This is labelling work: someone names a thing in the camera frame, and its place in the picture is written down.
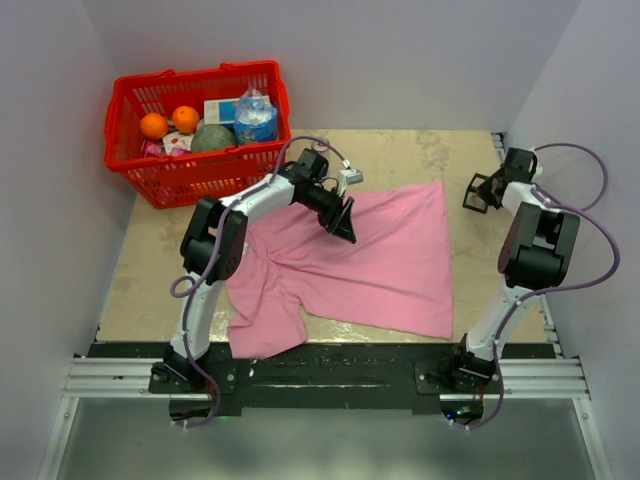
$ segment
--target orange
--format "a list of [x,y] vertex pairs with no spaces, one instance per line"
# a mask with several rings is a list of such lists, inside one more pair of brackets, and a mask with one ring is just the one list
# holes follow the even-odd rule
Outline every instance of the orange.
[[182,133],[194,133],[199,121],[200,115],[195,108],[182,106],[173,111],[173,124]]
[[169,131],[169,122],[164,115],[149,113],[140,120],[140,131],[148,140],[160,140]]

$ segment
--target red plastic basket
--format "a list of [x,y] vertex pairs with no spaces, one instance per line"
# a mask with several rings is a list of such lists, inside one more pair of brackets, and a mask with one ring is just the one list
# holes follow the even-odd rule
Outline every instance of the red plastic basket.
[[[205,100],[237,98],[249,87],[268,94],[278,109],[277,141],[179,157],[143,157],[139,123],[147,113],[170,117],[177,107],[188,105],[202,117]],[[104,133],[109,170],[122,174],[154,207],[190,205],[205,195],[220,198],[253,185],[275,167],[280,148],[291,138],[287,89],[274,61],[122,77],[114,84]]]

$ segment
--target table surface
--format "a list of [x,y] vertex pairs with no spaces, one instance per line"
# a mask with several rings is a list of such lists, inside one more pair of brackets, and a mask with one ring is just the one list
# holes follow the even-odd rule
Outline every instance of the table surface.
[[[294,135],[327,137],[363,171],[365,182],[350,191],[386,191],[412,183],[443,181],[447,197],[454,296],[452,340],[459,340],[482,317],[500,283],[497,258],[511,225],[504,209],[486,215],[461,207],[475,172],[493,173],[498,160],[485,131],[295,130]],[[295,160],[309,142],[292,145]],[[333,156],[330,174],[340,168]],[[156,210],[138,196],[127,229],[100,325],[99,341],[168,341],[181,300],[169,286],[184,274],[179,245],[194,207]],[[226,341],[235,309],[223,292],[211,328],[211,341]],[[441,339],[353,325],[309,315],[301,309],[310,342],[439,342]],[[544,342],[540,312],[532,307],[511,338]]]

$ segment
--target pink cloth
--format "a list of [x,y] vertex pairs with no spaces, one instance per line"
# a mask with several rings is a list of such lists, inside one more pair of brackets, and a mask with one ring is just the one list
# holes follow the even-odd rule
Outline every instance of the pink cloth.
[[350,323],[450,338],[453,325],[442,183],[356,193],[357,242],[329,235],[294,204],[256,222],[227,291],[235,358],[265,358],[303,343],[299,308]]

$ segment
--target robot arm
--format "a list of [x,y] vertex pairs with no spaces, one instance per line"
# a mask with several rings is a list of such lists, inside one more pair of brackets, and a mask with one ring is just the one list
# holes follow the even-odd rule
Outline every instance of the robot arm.
[[[498,257],[503,279],[495,297],[480,322],[431,373],[433,381],[448,388],[474,392],[488,384],[505,343],[534,301],[527,294],[560,285],[569,268],[580,219],[549,207],[553,202],[531,183],[536,167],[533,152],[510,149],[496,173],[476,174],[467,188],[463,207],[481,213],[489,205],[505,207],[514,220]],[[482,183],[474,186],[478,178]],[[478,199],[480,207],[473,203]]]
[[[201,379],[188,361],[185,333],[188,332],[186,338],[191,356],[196,361],[203,361],[209,350],[209,331],[218,297],[225,281],[240,265],[247,227],[251,224],[278,208],[298,202],[317,213],[318,222],[328,233],[355,243],[351,224],[353,198],[345,201],[344,188],[327,191],[318,183],[321,172],[327,167],[328,161],[324,157],[305,149],[297,162],[285,164],[277,173],[265,176],[261,182],[237,195],[220,200],[204,197],[198,202],[180,246],[184,267],[194,280],[199,281],[205,274],[213,254],[216,237],[210,233],[210,228],[217,228],[218,234],[222,235],[220,248],[213,268],[193,298],[185,298],[181,319],[188,309],[186,328],[181,320],[165,351],[163,363],[154,365],[154,374],[168,375],[184,390],[198,388]],[[359,178],[355,178],[353,172],[357,172]],[[349,184],[363,180],[362,173],[357,170],[346,173]],[[230,205],[234,206],[221,226],[222,212]]]

